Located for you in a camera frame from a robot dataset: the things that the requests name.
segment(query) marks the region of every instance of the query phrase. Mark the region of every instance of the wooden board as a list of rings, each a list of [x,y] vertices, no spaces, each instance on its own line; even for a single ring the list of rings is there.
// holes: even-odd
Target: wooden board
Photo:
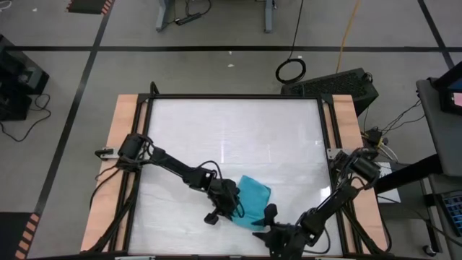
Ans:
[[[359,130],[352,96],[334,95],[334,109],[337,117],[337,124],[339,125],[342,147],[350,149],[362,147],[361,131]],[[362,186],[359,180],[354,180],[352,185],[356,187]],[[353,204],[357,220],[361,223],[361,226],[375,241],[377,246],[385,250],[387,248],[387,240],[385,239],[385,232],[378,209],[377,199],[375,197],[375,190],[372,188],[367,191],[361,191],[356,199],[354,199]],[[362,249],[365,253],[368,252],[364,245]]]
[[[107,146],[120,147],[125,136],[130,133],[131,125],[133,123],[137,95],[119,95],[117,104],[114,111],[113,122],[111,124]],[[359,130],[356,113],[353,106],[353,100],[348,95],[335,95],[334,96],[334,109],[336,111],[337,123],[339,125],[340,137],[342,146],[345,148],[357,148],[362,146],[361,134]],[[335,147],[334,132],[332,130],[332,123],[328,106],[324,106],[326,114],[326,123],[328,127],[329,140],[334,142],[332,147]],[[144,114],[141,113],[139,132],[144,122]],[[115,160],[103,162],[101,170],[109,168],[115,164]],[[105,173],[100,176],[101,182],[106,179],[110,173]],[[113,179],[108,181],[97,192],[93,200],[92,208],[90,210],[87,228],[85,230],[84,239],[82,241],[81,250],[91,248],[100,236],[105,232],[110,222],[114,218],[118,193],[121,186],[122,174],[116,175]],[[373,190],[362,191],[354,200],[354,208],[357,214],[357,219],[367,231],[369,236],[377,243],[378,247],[385,249],[387,247],[385,233],[378,211],[378,204]],[[354,252],[354,241],[349,222],[344,218],[346,240],[349,252]],[[116,250],[122,249],[123,237],[125,234],[126,220],[121,223],[118,232],[118,239]]]

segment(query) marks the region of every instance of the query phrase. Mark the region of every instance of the blue cloth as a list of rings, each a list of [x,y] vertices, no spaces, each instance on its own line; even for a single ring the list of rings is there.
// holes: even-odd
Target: blue cloth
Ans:
[[[252,225],[252,222],[261,220],[265,217],[264,210],[268,204],[271,189],[246,175],[240,179],[237,187],[240,189],[238,196],[245,214],[243,217],[239,217],[237,212],[234,212],[232,221],[243,228],[255,231],[263,230],[264,227]],[[242,215],[242,208],[240,205],[237,206],[237,210]]]

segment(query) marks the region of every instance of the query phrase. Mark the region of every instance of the concrete floor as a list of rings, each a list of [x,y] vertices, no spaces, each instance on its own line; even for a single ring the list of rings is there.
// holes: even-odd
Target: concrete floor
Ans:
[[[193,8],[204,6],[196,0]],[[157,1],[115,0],[101,46],[290,46],[300,0],[277,1],[274,31],[263,33],[263,4],[251,0],[212,0],[207,15],[191,24],[154,28]],[[425,0],[438,31],[450,47],[462,46],[459,0]],[[91,46],[103,20],[100,15],[66,13],[69,0],[15,0],[0,12],[0,34],[16,46],[61,46],[55,51],[26,54],[51,78],[45,92],[51,95],[53,115],[37,125],[22,143],[0,135],[0,211],[33,212],[55,155],[76,91],[83,96],[59,161],[56,177],[43,211],[29,257],[77,254],[87,223],[90,195],[100,161],[93,152],[104,146],[117,95],[147,92],[154,80],[162,93],[279,93],[274,71],[286,51],[98,51]],[[305,1],[297,46],[340,46],[355,0]],[[184,3],[176,4],[184,15]],[[71,51],[69,46],[88,46]],[[448,70],[440,52],[403,52],[399,47],[438,47],[417,0],[367,0],[359,7],[346,46],[398,47],[395,52],[375,49],[346,52],[341,70],[362,67],[374,76],[380,97],[370,106],[366,128],[385,126],[417,101],[415,82],[438,77]],[[307,63],[305,79],[332,74],[338,52],[296,52]],[[462,53],[451,53],[454,63]],[[287,77],[297,68],[283,71]],[[415,108],[403,120],[423,114]],[[6,123],[7,131],[21,136],[40,116]],[[360,126],[364,115],[359,117]],[[427,122],[407,124],[388,135],[389,146],[403,163],[435,153]],[[418,220],[387,221],[393,238],[392,252],[425,257],[429,243]],[[448,253],[438,255],[449,259]]]

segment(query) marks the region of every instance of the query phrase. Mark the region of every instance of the black floor stripe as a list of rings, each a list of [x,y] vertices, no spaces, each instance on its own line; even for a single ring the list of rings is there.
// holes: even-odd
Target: black floor stripe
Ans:
[[[7,46],[6,51],[93,51],[93,46]]]
[[[428,11],[427,5],[425,4],[424,0],[418,0],[418,2],[420,5],[420,9],[424,13],[428,26],[430,26],[430,30],[432,31],[433,37],[435,37],[436,43],[438,44],[438,47],[440,47],[441,49],[441,53],[443,54],[443,58],[445,59],[446,65],[449,69],[452,69],[454,67],[454,62],[449,55],[448,49],[446,48],[446,45],[443,42],[443,39],[441,38],[441,35],[438,32],[438,29],[436,28],[435,21],[433,21],[432,15],[430,15],[430,11]]]
[[[50,168],[48,169],[45,183],[43,184],[42,191],[40,192],[37,204],[35,205],[35,212],[39,215],[42,215],[43,210],[45,209],[46,202],[48,200],[48,196],[50,195],[51,187],[55,180],[56,173],[61,162],[61,158],[63,157],[64,148],[66,147],[67,140],[69,139],[69,134],[71,133],[72,125],[74,124],[74,119],[77,114],[77,110],[79,109],[80,101],[82,100],[82,96],[84,94],[85,87],[87,86],[90,72],[92,71],[92,67],[96,59],[97,48],[98,46],[100,46],[101,40],[103,39],[104,31],[106,29],[106,26],[108,25],[109,16],[113,6],[114,5],[110,7],[109,12],[103,17],[103,20],[101,21],[100,28],[98,29],[90,56],[82,73],[82,78],[80,79],[79,87],[77,88],[74,100],[72,101],[71,109],[66,119],[66,124],[64,125],[63,132],[61,133],[58,147],[56,148],[53,160],[51,161]]]
[[[125,52],[182,52],[182,51],[290,51],[291,46],[98,46],[97,51],[125,51]],[[8,51],[93,51],[93,46],[9,46]],[[295,46],[295,51],[305,52],[339,52],[338,46]],[[442,53],[462,52],[462,47],[344,47],[344,52],[366,53]]]

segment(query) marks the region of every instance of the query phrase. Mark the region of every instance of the desk leg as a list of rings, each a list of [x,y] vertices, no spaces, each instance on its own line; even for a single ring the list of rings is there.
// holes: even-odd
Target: desk leg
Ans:
[[[167,26],[168,21],[168,7],[170,0],[159,0],[159,14],[157,15],[156,31],[160,32]]]
[[[413,181],[426,178],[433,173],[443,173],[438,155],[429,156],[413,165],[406,166],[405,168],[380,178],[375,185],[375,192],[381,194]]]
[[[265,33],[273,31],[273,1],[266,0],[265,4]]]

